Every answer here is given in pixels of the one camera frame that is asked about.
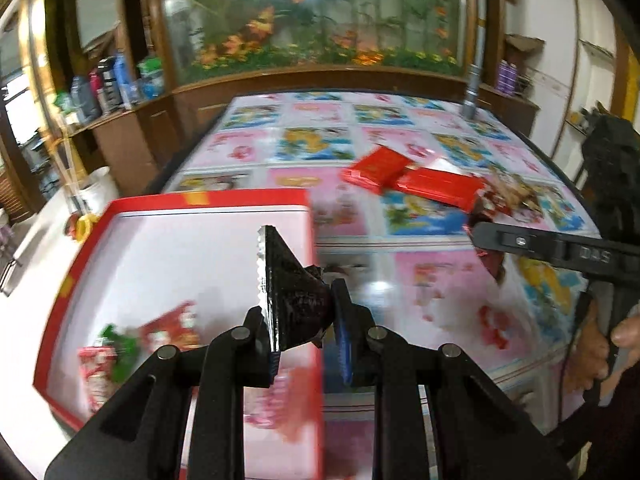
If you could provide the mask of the right hand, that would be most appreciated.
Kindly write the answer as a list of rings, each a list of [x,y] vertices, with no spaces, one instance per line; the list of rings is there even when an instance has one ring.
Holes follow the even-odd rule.
[[[612,343],[628,352],[619,370],[611,372],[608,366],[610,343],[598,326],[598,303],[592,300],[577,342],[568,359],[563,376],[563,392],[589,390],[596,380],[601,382],[601,399],[612,396],[623,372],[639,362],[639,315],[630,316],[618,324],[612,333]]]

